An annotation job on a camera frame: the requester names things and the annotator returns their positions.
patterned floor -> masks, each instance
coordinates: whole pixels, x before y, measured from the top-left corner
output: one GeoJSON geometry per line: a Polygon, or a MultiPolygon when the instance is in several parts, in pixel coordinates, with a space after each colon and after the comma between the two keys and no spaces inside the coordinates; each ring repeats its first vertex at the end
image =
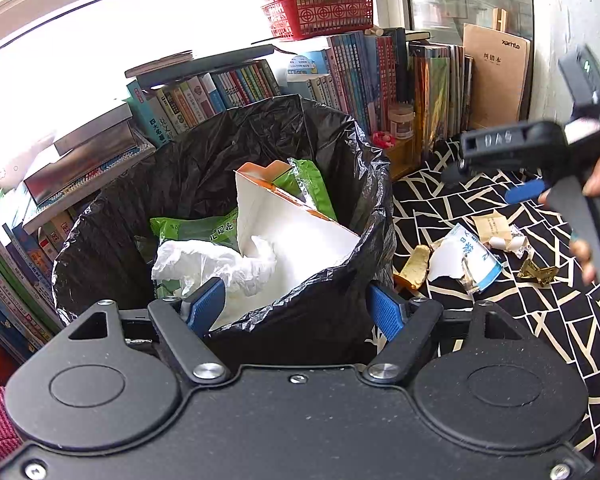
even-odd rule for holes
{"type": "MultiPolygon", "coordinates": [[[[504,270],[483,293],[470,297],[451,278],[426,283],[420,291],[450,309],[471,309],[477,300],[496,301],[574,367],[589,389],[589,410],[573,443],[592,456],[600,439],[600,286],[582,283],[580,267],[568,248],[571,230],[559,214],[532,201],[507,205],[504,194],[521,182],[521,175],[482,174],[455,189],[443,187],[440,171],[457,155],[457,142],[443,144],[423,169],[394,184],[394,267],[402,269],[417,244],[439,240],[457,223],[475,232],[471,216],[496,209],[519,227],[536,251],[536,263],[560,267],[550,286],[520,280],[516,273],[522,261],[511,253],[494,251],[504,270]]],[[[461,344],[458,341],[442,351],[459,349],[461,344]]]]}

logo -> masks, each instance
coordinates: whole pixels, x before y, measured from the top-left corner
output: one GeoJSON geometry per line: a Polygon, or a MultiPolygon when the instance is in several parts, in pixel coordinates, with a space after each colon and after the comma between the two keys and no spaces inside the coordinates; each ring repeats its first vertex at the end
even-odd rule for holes
{"type": "Polygon", "coordinates": [[[520,46],[517,43],[513,43],[513,41],[502,40],[502,44],[504,46],[512,46],[513,48],[516,48],[516,49],[520,50],[520,46]]]}

trash can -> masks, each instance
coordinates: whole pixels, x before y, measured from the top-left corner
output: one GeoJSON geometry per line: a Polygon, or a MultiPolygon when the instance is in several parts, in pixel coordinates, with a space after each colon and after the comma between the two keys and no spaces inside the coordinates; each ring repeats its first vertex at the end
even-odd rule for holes
{"type": "Polygon", "coordinates": [[[340,224],[360,236],[350,258],[273,304],[214,330],[205,343],[227,365],[340,364],[367,354],[372,279],[392,284],[395,232],[389,162],[352,117],[298,95],[218,114],[102,189],[56,259],[56,309],[75,319],[95,301],[145,308],[154,287],[138,249],[149,218],[199,219],[237,203],[235,170],[245,162],[307,158],[319,168],[340,224]]]}

white plastic bag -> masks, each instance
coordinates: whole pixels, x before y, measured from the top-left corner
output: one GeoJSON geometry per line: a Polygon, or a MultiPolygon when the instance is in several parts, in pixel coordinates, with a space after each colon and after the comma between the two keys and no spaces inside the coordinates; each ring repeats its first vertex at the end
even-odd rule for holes
{"type": "Polygon", "coordinates": [[[231,248],[202,240],[168,240],[158,248],[152,280],[180,280],[186,298],[209,278],[218,276],[226,287],[226,303],[212,326],[231,323],[253,309],[245,298],[258,294],[276,270],[276,255],[264,239],[252,236],[257,256],[241,256],[231,248]]]}

blue textured pad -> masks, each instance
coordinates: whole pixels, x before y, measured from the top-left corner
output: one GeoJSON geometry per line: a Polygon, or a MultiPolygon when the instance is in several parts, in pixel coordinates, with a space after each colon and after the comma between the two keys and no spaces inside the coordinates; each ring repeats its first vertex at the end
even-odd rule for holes
{"type": "Polygon", "coordinates": [[[200,338],[209,332],[224,309],[224,282],[220,278],[209,281],[212,280],[213,283],[206,282],[202,285],[200,288],[206,287],[206,290],[201,291],[199,298],[192,300],[191,314],[187,321],[187,326],[200,338]]]}
{"type": "Polygon", "coordinates": [[[396,337],[404,327],[397,299],[377,285],[370,284],[366,288],[366,308],[388,341],[396,337]]]}
{"type": "Polygon", "coordinates": [[[538,178],[531,180],[522,186],[516,186],[509,189],[505,195],[504,200],[507,204],[519,204],[525,200],[532,200],[538,198],[542,192],[546,189],[544,180],[538,178]]]}

